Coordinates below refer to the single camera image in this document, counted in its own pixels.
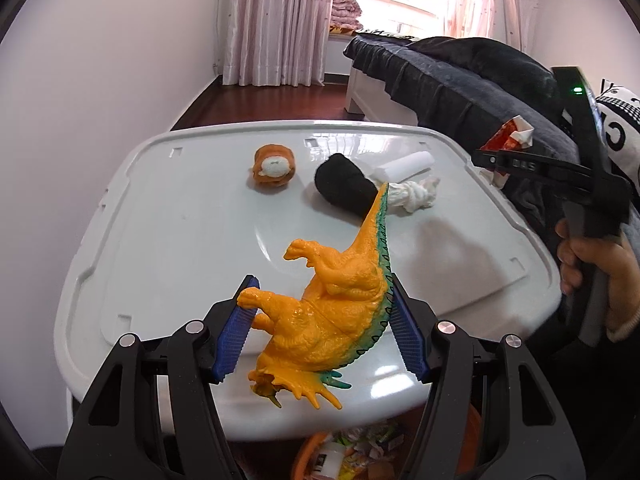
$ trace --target baseboard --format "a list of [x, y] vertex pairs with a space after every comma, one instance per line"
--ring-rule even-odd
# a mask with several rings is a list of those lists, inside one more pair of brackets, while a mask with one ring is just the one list
[[184, 113], [175, 121], [171, 131], [184, 130], [185, 128], [193, 128], [195, 121], [198, 119], [204, 108], [211, 102], [215, 94], [222, 88], [222, 75], [219, 75], [206, 88], [200, 92], [193, 103], [191, 103]]
[[344, 74], [324, 74], [324, 82], [338, 85], [346, 85], [349, 83], [349, 76]]

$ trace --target white plush face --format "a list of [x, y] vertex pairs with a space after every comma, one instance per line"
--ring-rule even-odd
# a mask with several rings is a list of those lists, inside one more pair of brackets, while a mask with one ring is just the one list
[[285, 176], [290, 170], [289, 161], [283, 156], [268, 156], [263, 160], [262, 171], [258, 174], [260, 176], [279, 178]]

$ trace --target wooden floor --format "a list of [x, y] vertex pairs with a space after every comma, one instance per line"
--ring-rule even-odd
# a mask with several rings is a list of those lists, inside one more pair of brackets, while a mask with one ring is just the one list
[[215, 89], [190, 126], [282, 119], [353, 120], [344, 110], [346, 85], [223, 86]]

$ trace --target white cylinder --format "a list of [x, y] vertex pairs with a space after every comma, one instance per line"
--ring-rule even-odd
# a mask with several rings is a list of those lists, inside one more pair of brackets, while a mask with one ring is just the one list
[[435, 159], [431, 153], [415, 152], [378, 166], [373, 170], [371, 176], [381, 183], [389, 182], [396, 184], [410, 176], [414, 176], [416, 173], [430, 168], [434, 162]]
[[325, 442], [322, 444], [311, 471], [312, 478], [316, 480], [335, 480], [338, 478], [346, 449], [346, 447], [337, 442]]

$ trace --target white wall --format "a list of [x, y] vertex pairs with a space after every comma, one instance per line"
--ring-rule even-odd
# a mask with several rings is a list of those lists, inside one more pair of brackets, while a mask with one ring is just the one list
[[349, 75], [351, 72], [351, 59], [343, 54], [351, 37], [336, 38], [329, 36], [326, 45], [326, 53], [324, 56], [324, 73], [325, 74], [342, 74]]
[[218, 0], [27, 0], [0, 43], [0, 399], [63, 441], [53, 324], [111, 175], [214, 78]]
[[607, 78], [640, 93], [640, 34], [619, 0], [540, 0], [532, 56], [579, 65], [594, 91]]

